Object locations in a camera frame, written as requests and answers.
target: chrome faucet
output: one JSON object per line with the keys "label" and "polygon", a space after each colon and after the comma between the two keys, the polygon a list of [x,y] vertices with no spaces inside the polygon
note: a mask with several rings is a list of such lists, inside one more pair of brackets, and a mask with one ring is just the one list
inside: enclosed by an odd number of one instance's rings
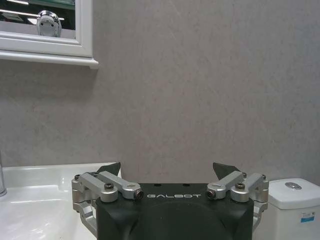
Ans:
{"label": "chrome faucet", "polygon": [[4,171],[2,167],[2,161],[1,161],[1,152],[0,152],[0,197],[7,194],[7,189],[5,187],[5,181],[4,181]]}

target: chrome flush button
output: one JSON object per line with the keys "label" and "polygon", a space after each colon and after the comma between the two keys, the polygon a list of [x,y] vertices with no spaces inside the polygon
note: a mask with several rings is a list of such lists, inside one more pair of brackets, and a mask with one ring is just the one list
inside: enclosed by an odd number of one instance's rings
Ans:
{"label": "chrome flush button", "polygon": [[302,187],[294,182],[286,182],[285,185],[292,190],[301,190]]}

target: silver metal bracket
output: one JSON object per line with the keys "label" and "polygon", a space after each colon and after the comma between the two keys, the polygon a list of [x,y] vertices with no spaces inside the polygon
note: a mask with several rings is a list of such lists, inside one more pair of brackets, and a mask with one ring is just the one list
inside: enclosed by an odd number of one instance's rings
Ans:
{"label": "silver metal bracket", "polygon": [[269,180],[263,174],[253,173],[249,177],[240,171],[234,171],[221,180],[207,185],[206,195],[210,200],[230,197],[235,202],[246,203],[249,199],[254,202],[253,231],[261,221],[262,213],[268,208]]}
{"label": "silver metal bracket", "polygon": [[80,213],[82,223],[97,237],[97,220],[93,208],[96,199],[111,203],[118,199],[119,193],[125,199],[140,200],[144,196],[141,186],[135,182],[123,180],[108,171],[76,175],[71,181],[73,209]]}

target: white toilet tank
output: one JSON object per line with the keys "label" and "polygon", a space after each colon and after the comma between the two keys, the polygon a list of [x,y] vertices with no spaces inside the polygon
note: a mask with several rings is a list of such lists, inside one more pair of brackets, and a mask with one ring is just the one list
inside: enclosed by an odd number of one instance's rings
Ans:
{"label": "white toilet tank", "polygon": [[270,182],[255,240],[320,240],[320,187],[300,178]]}

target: white sink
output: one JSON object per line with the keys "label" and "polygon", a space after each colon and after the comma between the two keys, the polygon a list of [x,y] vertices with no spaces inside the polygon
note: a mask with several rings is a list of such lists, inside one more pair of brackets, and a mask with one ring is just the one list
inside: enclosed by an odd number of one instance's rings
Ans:
{"label": "white sink", "polygon": [[73,210],[71,180],[109,164],[4,168],[1,240],[95,240]]}

